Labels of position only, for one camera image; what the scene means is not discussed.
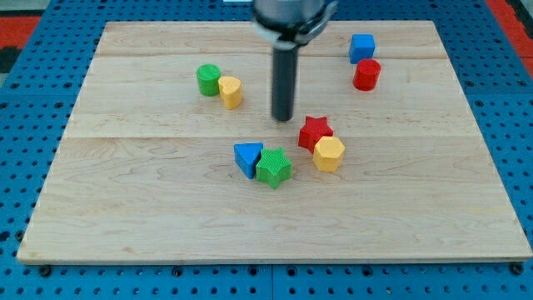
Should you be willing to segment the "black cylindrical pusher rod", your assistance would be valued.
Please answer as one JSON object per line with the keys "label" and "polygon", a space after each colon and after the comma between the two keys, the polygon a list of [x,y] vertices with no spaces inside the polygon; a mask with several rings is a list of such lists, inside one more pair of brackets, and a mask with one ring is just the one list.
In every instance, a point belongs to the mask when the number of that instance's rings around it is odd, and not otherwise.
{"label": "black cylindrical pusher rod", "polygon": [[271,115],[278,122],[293,117],[298,48],[275,46],[272,54]]}

